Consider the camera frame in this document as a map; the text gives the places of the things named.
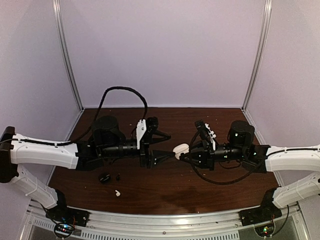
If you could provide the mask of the white earbud charging case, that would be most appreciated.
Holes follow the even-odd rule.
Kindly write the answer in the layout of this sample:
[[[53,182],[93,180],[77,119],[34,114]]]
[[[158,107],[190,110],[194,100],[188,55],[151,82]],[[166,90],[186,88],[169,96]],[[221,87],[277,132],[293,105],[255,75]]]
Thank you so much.
[[[175,158],[179,160],[182,154],[186,154],[189,152],[189,145],[187,143],[179,144],[174,147],[172,151],[174,152]]]

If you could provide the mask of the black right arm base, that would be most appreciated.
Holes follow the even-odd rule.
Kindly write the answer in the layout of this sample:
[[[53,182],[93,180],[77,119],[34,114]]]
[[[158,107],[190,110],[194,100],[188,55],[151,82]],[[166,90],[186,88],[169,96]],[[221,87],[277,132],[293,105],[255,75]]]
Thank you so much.
[[[265,192],[258,207],[239,212],[242,226],[254,225],[255,233],[261,238],[270,238],[276,231],[275,219],[282,216],[282,211],[273,204],[273,195],[276,188]]]

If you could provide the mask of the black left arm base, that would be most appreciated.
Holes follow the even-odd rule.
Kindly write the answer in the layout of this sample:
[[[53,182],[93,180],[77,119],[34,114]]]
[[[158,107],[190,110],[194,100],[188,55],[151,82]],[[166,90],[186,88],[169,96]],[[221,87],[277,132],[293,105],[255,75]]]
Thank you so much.
[[[65,195],[55,190],[57,205],[53,208],[42,207],[45,216],[54,223],[53,233],[58,239],[64,240],[70,237],[78,227],[86,227],[90,213],[86,210],[67,206]]]

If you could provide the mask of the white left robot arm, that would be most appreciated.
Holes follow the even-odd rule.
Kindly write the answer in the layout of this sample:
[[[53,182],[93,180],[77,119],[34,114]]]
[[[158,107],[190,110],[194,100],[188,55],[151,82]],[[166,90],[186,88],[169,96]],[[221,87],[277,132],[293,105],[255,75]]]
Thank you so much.
[[[114,116],[103,116],[93,122],[87,141],[45,142],[25,137],[8,126],[0,139],[0,181],[13,183],[32,199],[38,201],[61,222],[72,218],[64,194],[39,181],[22,164],[40,164],[76,171],[92,171],[106,160],[139,158],[141,167],[152,168],[172,158],[172,151],[149,150],[150,145],[165,142],[171,136],[158,130],[156,117],[141,119],[136,126],[136,137],[126,138]]]

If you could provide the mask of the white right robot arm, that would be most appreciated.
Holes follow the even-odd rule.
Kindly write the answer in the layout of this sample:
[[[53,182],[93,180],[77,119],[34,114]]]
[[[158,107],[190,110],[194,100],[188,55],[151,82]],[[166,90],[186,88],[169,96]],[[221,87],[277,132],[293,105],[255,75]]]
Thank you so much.
[[[264,203],[256,210],[259,220],[268,220],[277,209],[318,195],[320,193],[320,147],[277,147],[253,143],[255,128],[243,120],[231,123],[227,143],[219,144],[209,124],[195,122],[195,137],[199,142],[182,143],[173,149],[175,158],[191,164],[195,172],[199,169],[213,170],[216,163],[238,161],[247,173],[226,185],[237,183],[252,173],[278,171],[310,171],[306,177],[289,185],[279,186],[265,194]]]

